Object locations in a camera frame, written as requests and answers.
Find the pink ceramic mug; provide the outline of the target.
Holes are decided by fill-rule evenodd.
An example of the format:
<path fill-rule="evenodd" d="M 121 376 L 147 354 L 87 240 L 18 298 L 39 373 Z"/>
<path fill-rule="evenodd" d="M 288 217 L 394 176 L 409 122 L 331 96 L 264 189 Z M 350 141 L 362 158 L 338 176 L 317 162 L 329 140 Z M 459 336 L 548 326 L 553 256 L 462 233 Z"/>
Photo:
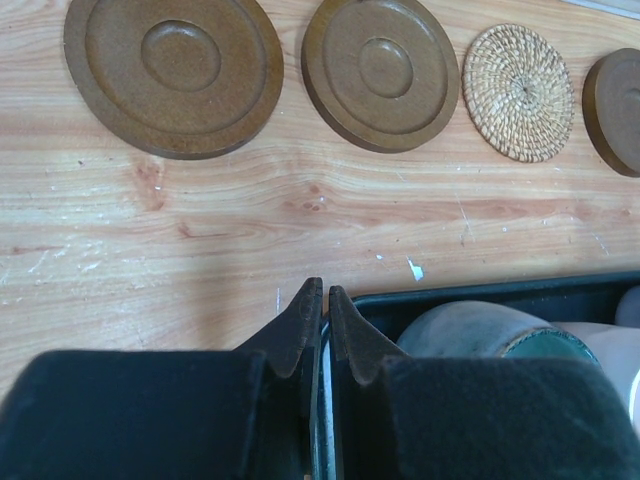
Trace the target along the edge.
<path fill-rule="evenodd" d="M 554 325 L 578 337 L 594 353 L 639 432 L 639 287 L 622 296 L 613 325 L 593 322 Z"/>

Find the wooden clothes rack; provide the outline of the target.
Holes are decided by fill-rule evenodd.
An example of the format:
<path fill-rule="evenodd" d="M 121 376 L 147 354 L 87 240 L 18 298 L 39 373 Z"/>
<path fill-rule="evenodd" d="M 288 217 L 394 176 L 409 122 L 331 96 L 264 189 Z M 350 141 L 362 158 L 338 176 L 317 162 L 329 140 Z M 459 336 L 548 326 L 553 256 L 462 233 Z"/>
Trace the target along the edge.
<path fill-rule="evenodd" d="M 640 0 L 565 0 L 567 3 L 635 20 L 640 19 Z"/>

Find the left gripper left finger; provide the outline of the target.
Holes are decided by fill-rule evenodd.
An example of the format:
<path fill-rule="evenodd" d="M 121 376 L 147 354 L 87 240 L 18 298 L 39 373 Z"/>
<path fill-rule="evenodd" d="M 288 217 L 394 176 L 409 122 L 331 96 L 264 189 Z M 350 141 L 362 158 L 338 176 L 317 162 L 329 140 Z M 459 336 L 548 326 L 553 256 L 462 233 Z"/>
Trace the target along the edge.
<path fill-rule="evenodd" d="M 5 479 L 301 479 L 323 284 L 232 350 L 52 350 L 1 404 Z"/>

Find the brown wooden coaster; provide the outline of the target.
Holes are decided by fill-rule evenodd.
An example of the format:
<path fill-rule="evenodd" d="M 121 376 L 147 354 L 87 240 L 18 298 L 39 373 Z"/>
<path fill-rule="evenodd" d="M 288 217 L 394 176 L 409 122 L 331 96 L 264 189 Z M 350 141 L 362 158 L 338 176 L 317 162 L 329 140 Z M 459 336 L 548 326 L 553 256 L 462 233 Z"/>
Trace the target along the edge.
<path fill-rule="evenodd" d="M 419 1 L 322 2 L 303 38 L 301 68 L 325 122 L 375 152 L 432 140 L 458 101 L 453 46 Z"/>
<path fill-rule="evenodd" d="M 589 70 L 582 93 L 589 138 L 617 173 L 639 176 L 639 51 L 622 48 Z"/>

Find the black plastic tray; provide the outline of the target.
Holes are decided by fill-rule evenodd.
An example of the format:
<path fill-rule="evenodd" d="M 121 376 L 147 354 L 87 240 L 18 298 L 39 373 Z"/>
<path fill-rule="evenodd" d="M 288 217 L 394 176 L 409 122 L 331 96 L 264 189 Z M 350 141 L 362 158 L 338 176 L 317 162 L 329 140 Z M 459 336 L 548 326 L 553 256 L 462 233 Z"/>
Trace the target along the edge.
<path fill-rule="evenodd" d="M 420 315 L 437 306 L 456 301 L 496 303 L 539 317 L 553 326 L 555 322 L 573 320 L 610 324 L 622 295 L 638 283 L 637 273 L 623 272 L 374 294 L 355 298 L 346 294 L 360 315 L 397 345 L 403 331 Z M 336 474 L 335 466 L 329 320 L 330 307 L 321 333 L 319 393 L 316 408 L 318 421 L 312 436 L 311 475 L 315 479 L 341 479 Z M 614 390 L 599 361 L 593 366 L 599 369 Z M 614 393 L 638 439 L 627 408 L 615 390 Z"/>

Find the woven rattan coaster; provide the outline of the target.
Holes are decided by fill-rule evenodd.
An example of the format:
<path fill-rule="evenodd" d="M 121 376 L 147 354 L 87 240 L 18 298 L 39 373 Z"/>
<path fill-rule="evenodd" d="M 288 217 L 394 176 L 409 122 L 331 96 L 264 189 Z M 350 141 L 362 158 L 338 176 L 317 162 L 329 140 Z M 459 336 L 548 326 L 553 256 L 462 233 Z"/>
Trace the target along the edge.
<path fill-rule="evenodd" d="M 535 31 L 504 23 L 479 34 L 464 59 L 462 89 L 476 130 L 508 158 L 544 162 L 568 142 L 575 115 L 569 69 Z"/>

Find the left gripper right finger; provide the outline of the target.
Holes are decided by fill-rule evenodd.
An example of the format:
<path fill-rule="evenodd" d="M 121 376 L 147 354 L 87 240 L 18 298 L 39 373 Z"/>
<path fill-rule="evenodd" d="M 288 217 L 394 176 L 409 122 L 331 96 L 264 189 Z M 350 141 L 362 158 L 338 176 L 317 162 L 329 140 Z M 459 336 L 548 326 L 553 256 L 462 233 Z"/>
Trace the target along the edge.
<path fill-rule="evenodd" d="M 330 291 L 341 479 L 635 479 L 639 442 L 583 360 L 415 358 Z"/>

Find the grey ceramic mug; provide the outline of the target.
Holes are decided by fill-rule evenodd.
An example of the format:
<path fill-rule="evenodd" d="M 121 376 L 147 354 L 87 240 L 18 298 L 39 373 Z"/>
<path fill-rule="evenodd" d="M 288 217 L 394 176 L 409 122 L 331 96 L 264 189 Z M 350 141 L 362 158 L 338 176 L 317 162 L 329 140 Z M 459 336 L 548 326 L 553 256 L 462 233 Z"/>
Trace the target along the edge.
<path fill-rule="evenodd" d="M 415 358 L 559 358 L 598 363 L 573 334 L 496 303 L 456 301 L 416 318 L 397 345 Z"/>

